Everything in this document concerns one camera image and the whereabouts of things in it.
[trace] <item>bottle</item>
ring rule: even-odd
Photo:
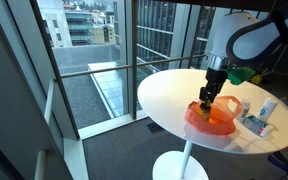
[[[267,119],[271,116],[276,106],[277,106],[277,102],[275,102],[271,98],[266,98],[260,111],[257,114],[257,118],[266,122]]]
[[[269,125],[266,122],[256,118],[255,116],[248,116],[244,118],[242,124],[247,129],[261,137],[264,137],[269,133]]]
[[[242,99],[241,100],[241,104],[242,104],[242,110],[241,112],[235,117],[237,120],[241,121],[243,120],[247,113],[249,112],[251,106],[250,106],[250,101],[246,100],[246,99]]]

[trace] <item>round white table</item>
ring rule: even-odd
[[[218,96],[233,95],[250,101],[250,114],[256,115],[268,97],[278,105],[268,123],[273,129],[261,138],[234,119],[236,130],[227,136],[199,132],[186,122],[184,115],[192,101],[199,101],[199,92],[205,86],[206,71],[193,69],[167,70],[155,73],[142,81],[138,99],[143,110],[170,133],[186,140],[184,152],[162,154],[153,167],[153,179],[208,179],[204,168],[190,156],[192,144],[235,154],[263,154],[288,146],[288,107],[269,92],[243,82],[239,86],[226,81]]]

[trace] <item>window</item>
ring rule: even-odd
[[[57,33],[56,36],[57,36],[57,40],[62,41],[62,37],[59,33]]]
[[[53,25],[54,25],[55,28],[58,28],[58,24],[57,24],[56,20],[53,20]]]

